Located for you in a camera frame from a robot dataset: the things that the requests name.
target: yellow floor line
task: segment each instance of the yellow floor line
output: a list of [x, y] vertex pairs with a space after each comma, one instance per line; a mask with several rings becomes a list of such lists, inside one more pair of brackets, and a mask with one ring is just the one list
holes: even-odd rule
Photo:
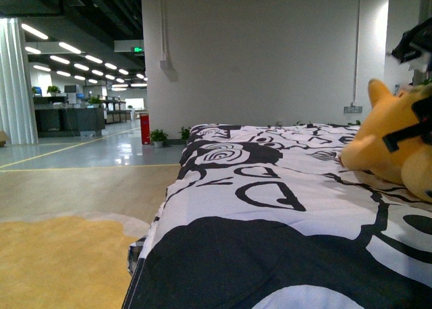
[[73, 169], [119, 169], [131, 167], [166, 167], [166, 166], [180, 166], [180, 164], [148, 164], [148, 165], [122, 165], [122, 166], [98, 166], [98, 167], [64, 167], [52, 169], [0, 169], [0, 173], [6, 172], [33, 172], [33, 171], [69, 171]]
[[79, 146], [82, 146], [82, 145], [85, 145], [85, 144], [90, 144], [91, 142], [97, 142], [99, 140], [106, 139], [108, 137], [112, 137], [112, 136], [119, 135], [119, 134], [124, 134], [125, 132], [130, 132], [132, 130], [135, 130], [135, 128], [125, 130], [124, 132], [118, 132], [116, 134], [112, 134], [112, 135], [104, 136], [104, 137], [101, 137], [101, 138], [97, 138], [95, 140], [90, 140], [88, 142], [81, 142], [81, 143], [79, 143], [77, 145], [65, 147], [65, 148], [62, 148], [62, 149], [59, 149], [59, 150], [54, 150], [53, 152], [47, 152], [45, 154], [41, 154], [41, 155], [38, 155], [38, 156], [30, 157], [29, 159], [22, 159], [21, 161], [16, 161], [16, 162], [13, 162], [13, 163], [10, 163], [10, 164], [5, 164], [5, 165], [0, 166], [0, 169], [2, 169], [4, 167], [12, 166], [12, 165], [20, 164], [20, 163], [23, 163], [23, 162], [26, 162], [26, 161], [31, 161], [33, 159], [39, 159], [41, 157], [45, 157], [45, 156], [48, 156], [48, 155], [55, 154], [56, 152], [63, 152], [65, 150], [68, 150], [68, 149], [71, 149], [71, 148], [79, 147]]

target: desk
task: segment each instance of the desk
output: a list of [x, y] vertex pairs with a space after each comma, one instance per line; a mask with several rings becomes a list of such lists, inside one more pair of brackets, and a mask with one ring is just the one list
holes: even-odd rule
[[105, 129], [103, 109], [42, 109], [35, 110], [38, 137], [80, 136], [94, 132], [102, 136]]

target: dark ceiling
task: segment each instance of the dark ceiling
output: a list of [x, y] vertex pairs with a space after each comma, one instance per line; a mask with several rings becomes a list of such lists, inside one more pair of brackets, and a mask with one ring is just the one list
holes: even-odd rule
[[[27, 43], [64, 41], [81, 51], [129, 71], [126, 78], [145, 71], [144, 54], [115, 49], [115, 40], [141, 40], [141, 0], [0, 0], [0, 17], [19, 17], [20, 20], [49, 36], [42, 40], [25, 32]], [[47, 64], [52, 70], [63, 70], [74, 75], [85, 74], [74, 68], [74, 62], [99, 69], [104, 74], [118, 76], [118, 69], [108, 70], [85, 59], [84, 54], [61, 54], [69, 65], [59, 65], [49, 54], [29, 54], [30, 62]]]

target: yellow rug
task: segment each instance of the yellow rug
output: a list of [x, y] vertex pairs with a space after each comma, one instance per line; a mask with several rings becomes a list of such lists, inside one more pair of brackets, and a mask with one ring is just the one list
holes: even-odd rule
[[0, 223], [0, 308], [121, 308], [128, 246], [148, 225], [132, 220], [131, 237], [118, 215], [80, 215]]

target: white curtain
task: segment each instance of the white curtain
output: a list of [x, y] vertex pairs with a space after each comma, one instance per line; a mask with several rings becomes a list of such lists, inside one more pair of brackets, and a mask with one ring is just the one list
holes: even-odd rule
[[18, 19], [0, 18], [0, 130], [12, 144], [38, 142], [24, 34]]

